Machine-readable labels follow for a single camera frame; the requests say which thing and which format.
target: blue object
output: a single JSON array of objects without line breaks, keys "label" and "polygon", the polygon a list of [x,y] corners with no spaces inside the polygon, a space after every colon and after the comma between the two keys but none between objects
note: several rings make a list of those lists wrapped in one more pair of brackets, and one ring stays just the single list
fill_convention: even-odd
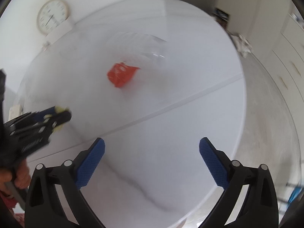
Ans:
[{"label": "blue object", "polygon": [[100,139],[77,169],[76,186],[78,189],[88,184],[104,153],[105,142],[103,139]]},{"label": "blue object", "polygon": [[34,119],[36,122],[43,122],[44,121],[44,116],[45,115],[54,115],[56,114],[56,111],[55,111],[55,106],[54,107],[51,107],[51,108],[48,108],[44,111],[41,111],[41,112],[37,112],[34,116]]},{"label": "blue object", "polygon": [[205,161],[213,179],[217,186],[223,187],[224,190],[228,188],[228,172],[216,155],[216,149],[213,147],[208,139],[203,138],[200,141],[199,152]]},{"label": "blue object", "polygon": [[294,190],[292,191],[290,197],[289,197],[289,200],[288,200],[288,205],[289,206],[292,201],[297,198],[297,196],[300,194],[302,188],[301,187],[295,187]]}]

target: round table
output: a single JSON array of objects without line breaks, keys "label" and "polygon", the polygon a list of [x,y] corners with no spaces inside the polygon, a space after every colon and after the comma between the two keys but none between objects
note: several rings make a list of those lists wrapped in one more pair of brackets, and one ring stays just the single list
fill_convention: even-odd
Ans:
[{"label": "round table", "polygon": [[[139,70],[121,89],[106,75],[117,60],[107,41],[117,32],[166,41],[162,66]],[[72,111],[51,143],[29,157],[32,169],[73,159],[102,137],[105,155],[82,188],[93,211],[108,228],[165,228],[215,189],[200,139],[233,158],[246,86],[235,47],[212,17],[178,0],[126,0],[83,19],[39,54],[17,102],[25,111],[53,105]]]}]

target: cabinet drawer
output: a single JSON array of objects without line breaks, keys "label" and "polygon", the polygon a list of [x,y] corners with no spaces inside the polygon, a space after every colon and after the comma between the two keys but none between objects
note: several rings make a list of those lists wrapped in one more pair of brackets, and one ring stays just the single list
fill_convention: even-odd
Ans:
[{"label": "cabinet drawer", "polygon": [[273,51],[263,65],[278,86],[291,114],[303,110],[304,102],[294,80]]},{"label": "cabinet drawer", "polygon": [[278,86],[290,110],[299,138],[301,157],[304,158],[304,102],[302,96],[291,75],[273,51],[263,65]]},{"label": "cabinet drawer", "polygon": [[279,44],[274,49],[274,53],[278,56],[288,72],[296,83],[302,98],[304,97],[304,62],[288,42],[288,40],[281,35]]},{"label": "cabinet drawer", "polygon": [[292,17],[289,18],[283,35],[295,48],[300,57],[304,59],[304,30]]}]

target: human hand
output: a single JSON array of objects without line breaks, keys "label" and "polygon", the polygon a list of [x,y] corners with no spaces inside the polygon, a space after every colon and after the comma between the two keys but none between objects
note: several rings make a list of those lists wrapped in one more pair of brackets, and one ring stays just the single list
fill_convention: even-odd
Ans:
[{"label": "human hand", "polygon": [[[12,193],[4,185],[5,182],[10,182],[12,180],[12,173],[7,169],[0,169],[0,191],[7,195]],[[31,182],[31,177],[29,175],[29,168],[27,167],[26,160],[21,161],[18,169],[16,171],[16,179],[14,184],[19,189],[25,189],[29,186]]]}]

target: tiled floor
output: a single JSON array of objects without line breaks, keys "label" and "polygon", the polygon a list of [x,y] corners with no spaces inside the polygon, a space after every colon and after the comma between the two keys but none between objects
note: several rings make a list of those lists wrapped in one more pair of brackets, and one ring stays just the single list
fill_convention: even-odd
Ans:
[{"label": "tiled floor", "polygon": [[[292,117],[277,86],[255,57],[248,55],[245,59],[241,58],[241,61],[247,84],[247,116],[235,158],[250,167],[267,164],[277,196],[288,199],[292,189],[286,188],[286,183],[298,183],[301,178],[300,149]],[[246,191],[247,188],[243,187],[228,222],[235,220]],[[221,193],[222,188],[216,189],[183,227],[197,228]]]}]

